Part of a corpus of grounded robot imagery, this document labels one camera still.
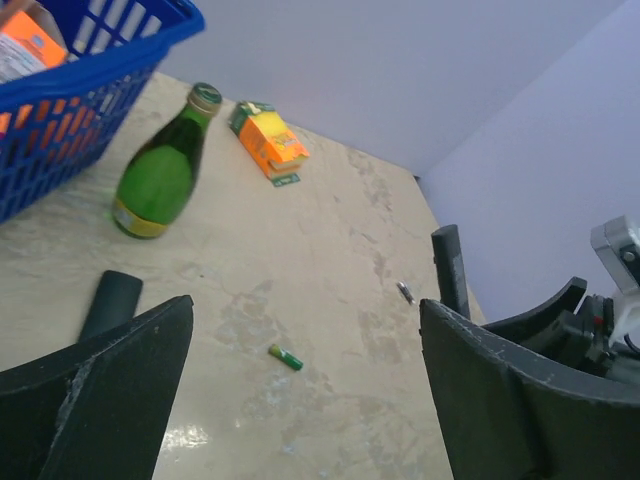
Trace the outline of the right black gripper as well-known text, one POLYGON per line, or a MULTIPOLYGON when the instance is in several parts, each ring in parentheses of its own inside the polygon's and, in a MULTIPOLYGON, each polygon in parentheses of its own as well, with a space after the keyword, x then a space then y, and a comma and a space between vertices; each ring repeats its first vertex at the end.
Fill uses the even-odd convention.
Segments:
POLYGON ((550 327, 544 356, 584 373, 622 383, 639 382, 639 347, 610 342, 614 327, 614 301, 587 296, 587 281, 572 277, 559 292, 524 313, 487 323, 490 333, 522 344, 550 327))

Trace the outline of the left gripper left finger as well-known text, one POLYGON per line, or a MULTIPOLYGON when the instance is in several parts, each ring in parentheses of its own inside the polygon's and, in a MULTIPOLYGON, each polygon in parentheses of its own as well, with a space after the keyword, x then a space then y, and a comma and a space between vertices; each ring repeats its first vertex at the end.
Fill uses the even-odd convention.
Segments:
POLYGON ((3 371, 2 478, 152 478, 192 332, 178 296, 3 371))

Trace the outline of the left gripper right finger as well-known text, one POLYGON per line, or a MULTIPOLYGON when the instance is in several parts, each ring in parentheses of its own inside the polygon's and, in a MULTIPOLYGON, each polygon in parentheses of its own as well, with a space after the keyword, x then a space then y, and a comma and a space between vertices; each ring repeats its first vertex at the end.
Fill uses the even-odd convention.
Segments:
POLYGON ((636 479, 639 388, 547 359, 435 300, 424 362, 456 479, 636 479))

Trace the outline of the green battery lower centre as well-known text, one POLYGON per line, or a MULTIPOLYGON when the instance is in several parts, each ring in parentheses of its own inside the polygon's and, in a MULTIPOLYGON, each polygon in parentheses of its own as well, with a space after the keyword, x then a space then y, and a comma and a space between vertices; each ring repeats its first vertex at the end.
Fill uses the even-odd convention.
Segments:
POLYGON ((276 344, 269 347, 268 353, 294 371, 300 371, 304 366, 303 362, 295 355, 276 344))

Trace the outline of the green glass bottle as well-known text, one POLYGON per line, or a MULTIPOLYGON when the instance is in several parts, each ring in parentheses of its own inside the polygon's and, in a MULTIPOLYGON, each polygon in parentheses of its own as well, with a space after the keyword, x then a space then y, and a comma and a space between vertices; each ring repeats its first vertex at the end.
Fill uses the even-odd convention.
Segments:
POLYGON ((194 84, 182 110, 129 161, 112 217, 126 234, 154 239, 183 212, 198 181, 207 130, 222 105, 212 85, 194 84))

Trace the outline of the orange ball in basket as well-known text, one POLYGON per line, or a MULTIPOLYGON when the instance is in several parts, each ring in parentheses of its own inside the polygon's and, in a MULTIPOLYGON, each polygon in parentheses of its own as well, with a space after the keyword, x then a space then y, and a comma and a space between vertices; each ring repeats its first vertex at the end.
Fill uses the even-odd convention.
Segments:
POLYGON ((1 139, 10 129, 25 130, 23 138, 10 142, 11 160, 20 153, 29 156, 44 151, 48 162, 60 162, 88 149, 96 137, 93 124, 98 118, 79 97, 43 100, 36 107, 21 106, 16 114, 2 112, 1 139))

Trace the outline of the blue plastic basket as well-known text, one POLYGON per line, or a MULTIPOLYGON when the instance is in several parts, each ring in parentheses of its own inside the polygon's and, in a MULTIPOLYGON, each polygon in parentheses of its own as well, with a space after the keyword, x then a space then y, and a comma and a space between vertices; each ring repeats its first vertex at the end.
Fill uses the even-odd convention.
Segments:
POLYGON ((42 5, 68 59, 1 87, 2 220, 99 160, 170 49, 205 28, 191 1, 42 5))

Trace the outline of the orange sponge pack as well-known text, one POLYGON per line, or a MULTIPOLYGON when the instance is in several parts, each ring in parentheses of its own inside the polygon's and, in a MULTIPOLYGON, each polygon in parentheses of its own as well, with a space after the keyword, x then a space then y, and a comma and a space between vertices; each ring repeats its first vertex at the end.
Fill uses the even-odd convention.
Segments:
POLYGON ((275 187, 300 181, 298 172, 310 154, 272 105, 239 101, 228 125, 275 187))

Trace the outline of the orange white carton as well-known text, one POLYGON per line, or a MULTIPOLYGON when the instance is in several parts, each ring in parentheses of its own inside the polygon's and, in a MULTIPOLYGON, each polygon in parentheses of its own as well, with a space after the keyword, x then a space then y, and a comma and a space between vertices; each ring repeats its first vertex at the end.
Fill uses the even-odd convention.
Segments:
POLYGON ((1 27, 1 83, 58 67, 68 50, 53 15, 40 3, 14 13, 1 27))

